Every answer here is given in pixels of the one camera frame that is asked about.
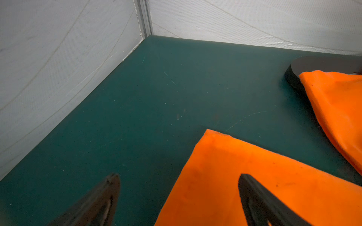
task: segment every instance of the white wall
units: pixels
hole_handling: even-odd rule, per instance
[[[123,61],[140,33],[133,0],[0,1],[0,180]]]
[[[148,0],[155,35],[362,55],[362,0]]]

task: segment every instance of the orange cloth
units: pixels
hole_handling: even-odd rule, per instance
[[[196,145],[155,225],[247,225],[241,173],[314,226],[361,225],[362,187],[212,130]]]
[[[313,71],[300,80],[327,137],[362,175],[362,76]]]

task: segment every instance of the green mat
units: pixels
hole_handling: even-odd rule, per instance
[[[114,225],[153,225],[207,128],[361,185],[283,78],[307,55],[148,37],[0,182],[3,214],[45,225],[116,172]]]

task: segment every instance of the scratch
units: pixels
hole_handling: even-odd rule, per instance
[[[174,33],[172,33],[171,31],[166,30],[166,28],[163,28],[163,27],[161,27],[161,26],[160,26],[160,25],[158,25],[158,24],[155,24],[155,25],[159,26],[160,28],[164,29],[165,31],[170,32],[170,33],[171,33],[171,34],[173,34],[174,36],[176,36],[176,37],[178,37],[178,38],[181,38],[180,36],[175,35],[175,34],[174,34]]]
[[[120,40],[123,32],[125,31],[125,29],[126,29],[126,27],[127,27],[127,25],[128,25],[128,23],[129,23],[129,21],[130,21],[130,19],[131,19],[131,17],[132,17],[132,15],[133,15],[134,12],[135,12],[135,10],[132,11],[132,13],[131,13],[131,15],[130,15],[127,23],[126,23],[126,26],[124,27],[124,29],[123,29],[121,35],[119,36],[117,42],[114,44],[112,50],[109,52],[106,60],[104,60],[104,62],[103,62],[98,68],[101,68],[101,67],[103,66],[103,64],[104,64],[107,60],[109,60],[112,56],[114,56],[114,55],[112,55],[112,56],[110,56],[110,55],[111,55],[112,51],[114,50],[115,46],[117,45],[117,43],[119,42],[119,40]],[[90,81],[94,78],[94,76],[95,76],[97,73],[98,73],[98,71],[93,75],[92,78],[90,78],[90,80],[83,86],[83,88],[81,88],[80,91],[78,91],[78,93],[80,93],[80,92],[84,89],[84,87],[86,87],[86,86],[90,83]],[[78,95],[78,93],[76,93],[76,94],[75,94],[70,100],[68,100],[68,102],[66,102],[65,104],[68,104],[69,102],[71,102],[71,101]],[[60,108],[59,110],[57,110],[56,112],[54,112],[54,114],[52,114],[51,116],[49,116],[49,118],[48,118],[47,120],[45,120],[45,121],[42,122],[40,125],[38,125],[37,127],[35,127],[32,131],[30,131],[29,133],[27,133],[26,135],[24,135],[24,136],[22,137],[22,139],[23,139],[25,136],[27,136],[28,134],[32,133],[32,132],[33,132],[34,130],[36,130],[37,128],[39,128],[41,125],[43,125],[44,123],[46,123],[51,117],[53,117],[53,115],[55,115],[56,113],[58,113],[60,110],[61,110],[61,108]],[[5,152],[5,151],[8,150],[9,148],[13,147],[13,146],[14,146],[15,144],[17,144],[19,141],[13,143],[11,146],[9,146],[9,147],[6,148],[5,150],[1,151],[0,154],[3,153],[3,152]],[[9,161],[14,160],[14,159],[15,159],[16,157],[18,157],[19,155],[20,155],[20,154],[16,155],[15,157],[13,157],[12,159],[10,159]]]
[[[88,3],[91,0],[88,0],[88,2],[84,5],[83,9],[80,11],[79,15],[77,16],[77,18],[75,19],[74,23],[71,25],[71,27],[69,28],[69,30],[67,31],[67,33],[65,34],[65,36],[63,37],[63,39],[61,40],[61,42],[59,43],[59,45],[55,48],[55,50],[52,52],[52,54],[50,55],[50,57],[47,59],[47,61],[45,62],[45,64],[43,64],[43,66],[40,68],[40,70],[30,79],[30,81],[20,90],[20,92],[13,97],[7,104],[5,104],[3,107],[0,108],[0,110],[4,109],[6,106],[8,106],[10,103],[13,102],[13,100],[15,98],[17,98],[29,85],[30,83],[32,83],[34,81],[34,79],[40,74],[40,72],[45,68],[45,66],[50,62],[50,59],[55,55],[55,53],[58,51],[59,47],[62,45],[62,43],[64,42],[64,40],[66,39],[66,37],[68,36],[68,34],[70,33],[70,31],[73,29],[75,23],[78,21],[78,19],[80,18],[80,15],[82,15],[82,12],[84,11],[84,9],[87,7]]]
[[[239,121],[237,121],[234,125],[232,125],[232,126],[230,126],[230,128],[228,128],[226,131],[228,131],[229,129],[231,129],[232,127],[234,127],[236,124],[238,124],[239,122],[241,122],[243,119],[245,119],[246,117],[249,117],[249,116],[251,116],[251,115],[255,115],[255,114],[258,114],[258,113],[263,113],[263,112],[267,112],[267,111],[259,111],[259,112],[255,112],[255,113],[253,113],[253,114],[250,114],[250,115],[248,115],[248,116],[245,116],[244,118],[242,118],[242,119],[240,119]]]
[[[165,75],[168,77],[168,75],[166,74],[166,72],[163,72],[163,73],[165,73]],[[173,82],[170,77],[168,77],[168,78],[171,80],[171,82]],[[173,82],[173,83],[174,83],[174,82]],[[176,85],[176,83],[174,83],[174,84]]]
[[[104,146],[106,146],[106,145],[107,145],[107,144],[104,144],[104,145],[98,147],[96,150],[98,150],[98,149],[100,149],[101,147],[104,147]]]

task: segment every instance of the green tabletop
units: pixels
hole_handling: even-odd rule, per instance
[[[361,185],[283,77],[307,55],[148,37],[0,181],[0,217],[45,225],[116,172],[114,225],[153,225],[206,129]]]

